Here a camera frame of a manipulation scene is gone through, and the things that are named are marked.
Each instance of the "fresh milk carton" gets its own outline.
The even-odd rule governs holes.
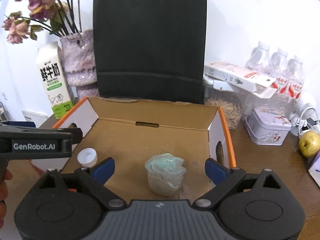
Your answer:
[[[60,53],[61,49],[56,41],[39,49],[36,59],[42,85],[57,119],[63,117],[74,105],[74,96],[59,60]]]

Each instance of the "cardboard box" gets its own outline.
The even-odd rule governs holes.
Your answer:
[[[84,98],[53,128],[80,127],[84,138],[68,159],[33,160],[42,170],[55,165],[73,172],[81,165],[77,154],[94,148],[98,163],[112,157],[114,175],[106,187],[127,203],[132,199],[165,199],[148,187],[145,162],[154,155],[171,153],[185,160],[182,189],[173,199],[199,198],[209,191],[205,160],[218,159],[236,166],[231,137],[221,108],[181,102]]]
[[[240,87],[259,98],[271,98],[277,90],[271,87],[275,78],[223,61],[206,63],[204,74]]]
[[[42,85],[57,119],[63,117],[74,105],[73,92],[65,80],[59,60],[60,51],[55,41],[40,48],[36,59]]]

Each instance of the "box handle hole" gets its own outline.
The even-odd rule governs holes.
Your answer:
[[[77,125],[73,122],[68,128],[77,128]]]
[[[147,127],[155,127],[158,128],[159,124],[151,123],[151,122],[136,122],[136,126],[147,126]]]
[[[221,141],[218,141],[216,145],[216,156],[217,156],[217,162],[224,165],[224,156],[223,156],[223,148]]]

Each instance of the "finger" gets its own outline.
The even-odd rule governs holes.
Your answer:
[[[6,180],[10,180],[10,179],[12,179],[12,173],[9,171],[9,170],[7,170],[6,172],[5,172],[5,174],[4,174],[4,179],[6,179]]]
[[[8,197],[8,188],[7,188],[7,184],[2,181],[2,183],[0,184],[0,201],[5,200]]]
[[[6,213],[7,213],[7,207],[3,202],[0,202],[0,221],[1,219],[4,219]]]

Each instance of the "human hand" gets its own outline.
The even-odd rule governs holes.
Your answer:
[[[12,179],[12,174],[10,171],[7,170],[5,172],[4,179],[6,180]],[[1,201],[5,200],[7,197],[8,197],[7,184],[5,183],[5,181],[2,181],[2,183],[0,184],[0,228],[3,227],[4,217],[7,212],[7,208],[5,204]]]

